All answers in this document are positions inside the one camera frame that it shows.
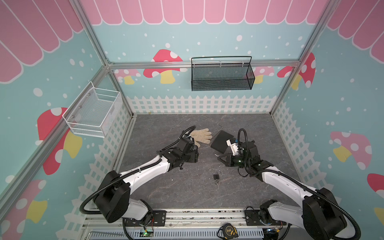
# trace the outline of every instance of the white picket fence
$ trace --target white picket fence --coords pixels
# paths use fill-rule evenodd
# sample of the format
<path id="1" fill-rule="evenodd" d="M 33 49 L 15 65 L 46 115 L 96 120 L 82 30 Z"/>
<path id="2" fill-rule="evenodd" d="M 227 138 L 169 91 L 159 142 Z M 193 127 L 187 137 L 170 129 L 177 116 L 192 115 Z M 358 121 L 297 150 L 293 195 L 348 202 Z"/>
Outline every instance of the white picket fence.
<path id="1" fill-rule="evenodd" d="M 325 181 L 327 173 L 319 170 L 320 162 L 314 160 L 314 152 L 309 150 L 309 143 L 304 141 L 305 135 L 300 134 L 300 127 L 296 127 L 296 120 L 292 120 L 286 102 L 282 102 L 274 114 L 277 128 L 288 149 L 290 157 L 300 177 L 306 185 L 321 189 L 332 190 L 333 185 Z"/>
<path id="2" fill-rule="evenodd" d="M 72 200 L 72 212 L 64 215 L 66 224 L 63 229 L 56 232 L 59 240 L 78 239 L 79 230 L 85 221 L 85 215 L 79 211 L 80 204 L 97 190 L 105 175 L 111 171 L 112 162 L 122 142 L 122 136 L 125 128 L 128 126 L 129 118 L 129 114 L 123 105 L 104 138 L 103 144 L 99 145 L 99 153 L 94 155 L 95 162 L 89 165 L 91 169 L 89 174 L 84 175 L 85 183 L 83 186 L 79 186 L 79 197 Z"/>
<path id="3" fill-rule="evenodd" d="M 200 98 L 184 98 L 181 96 L 177 98 L 173 96 L 169 98 L 138 98 L 134 97 L 131 99 L 127 97 L 129 106 L 131 109 L 138 114 L 156 114 L 156 113 L 268 113 L 271 111 L 273 104 L 276 101 L 276 96 L 269 98 L 266 96 L 262 98 L 258 96 L 254 98 L 242 98 L 230 96 L 223 98 L 215 98 L 212 96 L 208 98 L 204 96 Z"/>

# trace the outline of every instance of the tape measure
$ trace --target tape measure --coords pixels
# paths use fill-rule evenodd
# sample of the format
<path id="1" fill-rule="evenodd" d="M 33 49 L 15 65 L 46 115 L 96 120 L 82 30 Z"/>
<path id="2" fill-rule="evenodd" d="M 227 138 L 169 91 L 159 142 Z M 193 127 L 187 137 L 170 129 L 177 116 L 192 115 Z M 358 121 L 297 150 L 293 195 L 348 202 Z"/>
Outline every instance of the tape measure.
<path id="1" fill-rule="evenodd" d="M 223 232 L 224 237 L 220 237 L 218 235 L 220 230 Z M 224 226 L 220 227 L 219 230 L 217 231 L 217 236 L 221 239 L 232 239 L 235 237 L 239 237 L 239 235 L 237 234 L 236 228 L 234 226 L 232 226 L 232 224 L 230 224 L 230 223 L 227 223 Z"/>

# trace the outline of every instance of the white wire basket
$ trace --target white wire basket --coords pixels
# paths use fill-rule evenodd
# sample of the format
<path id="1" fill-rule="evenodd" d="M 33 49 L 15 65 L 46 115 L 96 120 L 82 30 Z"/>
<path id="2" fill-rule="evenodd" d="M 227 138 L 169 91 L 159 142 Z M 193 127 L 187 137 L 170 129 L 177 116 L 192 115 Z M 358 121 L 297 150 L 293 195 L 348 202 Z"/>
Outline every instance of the white wire basket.
<path id="1" fill-rule="evenodd" d="M 120 92 L 95 88 L 89 82 L 85 94 L 77 97 L 63 118 L 74 134 L 105 137 L 121 106 Z"/>

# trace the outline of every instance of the wall-mounted basket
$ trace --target wall-mounted basket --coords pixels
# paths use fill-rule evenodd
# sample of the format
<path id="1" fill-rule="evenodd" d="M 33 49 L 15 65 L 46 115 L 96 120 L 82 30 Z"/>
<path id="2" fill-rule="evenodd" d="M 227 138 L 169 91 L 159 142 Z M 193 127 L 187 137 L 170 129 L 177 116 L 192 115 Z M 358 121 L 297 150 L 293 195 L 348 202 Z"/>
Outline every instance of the wall-mounted basket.
<path id="1" fill-rule="evenodd" d="M 251 90 L 255 81 L 251 60 L 251 56 L 191 58 L 192 91 Z"/>
<path id="2" fill-rule="evenodd" d="M 122 106 L 121 93 L 95 88 L 92 82 L 83 92 L 63 118 L 74 134 L 105 137 Z"/>

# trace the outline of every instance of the gray marble floor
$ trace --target gray marble floor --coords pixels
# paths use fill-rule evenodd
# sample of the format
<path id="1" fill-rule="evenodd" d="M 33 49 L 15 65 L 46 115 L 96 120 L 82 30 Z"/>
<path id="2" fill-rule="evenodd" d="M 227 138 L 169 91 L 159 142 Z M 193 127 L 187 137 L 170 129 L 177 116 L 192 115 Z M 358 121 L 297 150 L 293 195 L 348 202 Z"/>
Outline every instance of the gray marble floor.
<path id="1" fill-rule="evenodd" d="M 166 114 L 138 115 L 122 161 L 120 172 L 137 167 L 156 155 L 156 151 L 174 142 L 182 130 L 196 125 L 215 134 L 220 126 L 237 136 L 240 128 L 247 131 L 249 141 L 255 140 L 262 159 L 276 165 L 282 172 L 298 179 L 288 152 L 269 114 Z M 216 208 L 259 207 L 264 201 L 276 199 L 296 205 L 276 188 L 255 177 L 241 177 L 237 167 L 226 167 L 217 160 L 217 151 L 201 144 L 199 161 L 185 163 L 157 176 L 137 189 L 133 199 L 143 199 L 153 208 Z M 220 183 L 213 174 L 221 170 Z"/>

